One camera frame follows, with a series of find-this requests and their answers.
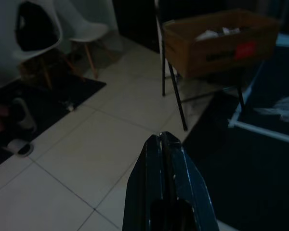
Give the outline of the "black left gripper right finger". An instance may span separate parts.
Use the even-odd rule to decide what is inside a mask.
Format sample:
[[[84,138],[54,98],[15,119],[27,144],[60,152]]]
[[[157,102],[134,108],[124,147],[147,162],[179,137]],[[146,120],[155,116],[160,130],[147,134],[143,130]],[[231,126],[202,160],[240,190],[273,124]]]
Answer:
[[[170,231],[215,231],[217,220],[206,183],[178,138],[160,133]]]

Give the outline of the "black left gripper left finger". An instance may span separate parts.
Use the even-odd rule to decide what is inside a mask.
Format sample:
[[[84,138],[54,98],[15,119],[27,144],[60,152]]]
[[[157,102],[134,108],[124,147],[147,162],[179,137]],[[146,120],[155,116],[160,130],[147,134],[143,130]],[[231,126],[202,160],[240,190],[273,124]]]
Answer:
[[[151,135],[129,176],[125,197],[124,231],[164,230],[164,179],[160,138]]]

